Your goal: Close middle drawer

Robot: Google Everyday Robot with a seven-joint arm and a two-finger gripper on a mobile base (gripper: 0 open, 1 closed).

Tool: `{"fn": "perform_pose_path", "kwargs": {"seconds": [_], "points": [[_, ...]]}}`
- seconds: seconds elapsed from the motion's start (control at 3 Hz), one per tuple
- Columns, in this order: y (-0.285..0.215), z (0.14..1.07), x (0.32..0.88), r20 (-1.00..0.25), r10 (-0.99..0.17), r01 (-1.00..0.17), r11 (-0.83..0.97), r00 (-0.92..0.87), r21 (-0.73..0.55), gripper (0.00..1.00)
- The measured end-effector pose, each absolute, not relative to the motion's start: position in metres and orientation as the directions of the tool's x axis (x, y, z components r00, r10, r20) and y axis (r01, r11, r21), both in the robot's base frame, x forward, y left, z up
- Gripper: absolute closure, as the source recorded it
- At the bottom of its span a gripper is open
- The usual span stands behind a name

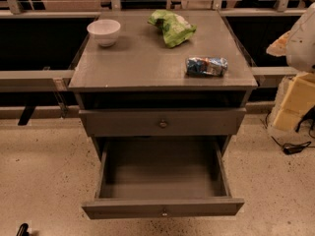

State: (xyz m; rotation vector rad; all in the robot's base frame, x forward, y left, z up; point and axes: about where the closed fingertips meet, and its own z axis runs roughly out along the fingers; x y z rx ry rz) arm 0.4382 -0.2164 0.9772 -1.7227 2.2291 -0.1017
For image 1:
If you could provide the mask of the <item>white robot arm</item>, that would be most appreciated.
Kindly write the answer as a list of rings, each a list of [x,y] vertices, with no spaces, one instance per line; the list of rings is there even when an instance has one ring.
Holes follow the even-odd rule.
[[[270,44],[269,55],[286,58],[288,66],[307,73],[315,72],[315,3],[293,27]]]

